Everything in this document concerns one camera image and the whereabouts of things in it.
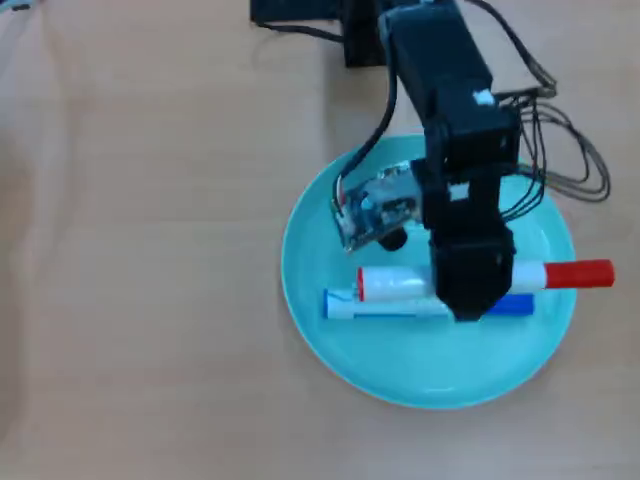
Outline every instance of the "cable bundle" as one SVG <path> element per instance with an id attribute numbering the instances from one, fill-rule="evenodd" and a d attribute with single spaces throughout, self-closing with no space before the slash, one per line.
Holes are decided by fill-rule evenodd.
<path id="1" fill-rule="evenodd" d="M 494 95 L 501 106 L 514 108 L 520 118 L 522 141 L 527 149 L 531 164 L 518 164 L 515 171 L 513 167 L 505 166 L 505 173 L 513 173 L 530 178 L 531 182 L 526 193 L 513 206 L 502 212 L 506 222 L 520 218 L 536 208 L 544 198 L 547 187 L 565 195 L 569 198 L 582 202 L 598 203 L 606 200 L 611 193 L 611 177 L 602 155 L 598 152 L 594 144 L 579 130 L 575 128 L 571 119 L 559 108 L 551 105 L 547 101 L 557 95 L 557 81 L 529 52 L 522 40 L 507 23 L 504 17 L 495 7 L 484 0 L 465 0 L 489 13 L 504 29 L 505 33 L 516 48 L 520 58 L 527 66 L 531 74 L 538 81 L 539 85 L 523 90 L 498 92 Z M 342 214 L 341 210 L 341 189 L 342 179 L 351 173 L 366 158 L 373 147 L 378 143 L 383 133 L 389 127 L 391 118 L 395 111 L 397 100 L 397 75 L 395 58 L 391 48 L 390 35 L 387 28 L 386 14 L 380 16 L 379 30 L 380 38 L 385 49 L 387 68 L 389 72 L 389 95 L 387 107 L 380 124 L 367 141 L 349 159 L 342 171 L 336 178 L 333 188 L 333 206 Z M 314 37 L 342 42 L 340 35 L 325 32 L 312 27 L 287 25 L 276 26 L 259 23 L 261 27 L 287 33 L 304 33 Z M 570 177 L 548 169 L 547 148 L 545 145 L 543 125 L 555 126 L 566 131 L 576 142 L 582 154 L 584 173 L 582 176 Z M 482 174 L 483 169 L 470 172 L 472 174 Z M 596 186 L 589 186 L 592 177 L 597 176 Z"/>

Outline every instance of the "plate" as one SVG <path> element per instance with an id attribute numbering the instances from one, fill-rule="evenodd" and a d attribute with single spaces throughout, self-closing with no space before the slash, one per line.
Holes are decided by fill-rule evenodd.
<path id="1" fill-rule="evenodd" d="M 291 213 L 282 245 L 282 285 L 302 337 L 336 375 L 388 402 L 409 407 L 453 409 L 486 402 L 530 379 L 562 341 L 576 302 L 575 290 L 536 294 L 535 314 L 485 317 L 478 322 L 376 318 L 327 320 L 325 288 L 350 288 L 358 266 L 416 265 L 429 260 L 429 233 L 409 225 L 409 240 L 389 253 L 377 243 L 355 253 L 342 249 L 329 207 L 331 185 L 343 155 L 307 187 Z M 424 137 L 382 139 L 345 187 L 381 169 L 424 157 Z M 528 180 L 503 180 L 501 208 L 520 199 Z M 575 260 L 571 235 L 553 201 L 509 224 L 520 259 Z"/>

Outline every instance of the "red marker cap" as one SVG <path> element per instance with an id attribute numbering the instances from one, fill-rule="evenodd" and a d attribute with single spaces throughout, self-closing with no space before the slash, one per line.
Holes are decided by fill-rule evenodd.
<path id="1" fill-rule="evenodd" d="M 581 260 L 567 263 L 545 263 L 546 288 L 611 287 L 616 274 L 611 260 Z"/>

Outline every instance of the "blue marker cap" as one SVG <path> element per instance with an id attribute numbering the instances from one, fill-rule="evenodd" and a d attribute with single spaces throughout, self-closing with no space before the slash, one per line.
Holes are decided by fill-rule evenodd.
<path id="1" fill-rule="evenodd" d="M 535 310 L 533 294 L 508 294 L 498 300 L 489 310 L 490 315 L 508 315 L 511 317 L 527 317 Z"/>

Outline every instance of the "table surface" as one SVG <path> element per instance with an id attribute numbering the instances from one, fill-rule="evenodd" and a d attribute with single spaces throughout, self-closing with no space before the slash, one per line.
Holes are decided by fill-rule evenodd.
<path id="1" fill-rule="evenodd" d="M 377 123 L 384 71 L 252 28 L 246 4 L 47 0 L 0 18 L 2 478 L 637 478 L 640 3 L 495 0 L 608 159 L 609 202 L 559 205 L 618 284 L 580 295 L 527 385 L 436 413 L 334 377 L 278 280 L 292 205 Z M 464 12 L 496 86 L 531 82 Z M 392 131 L 417 130 L 403 97 Z M 550 143 L 556 167 L 579 165 Z"/>

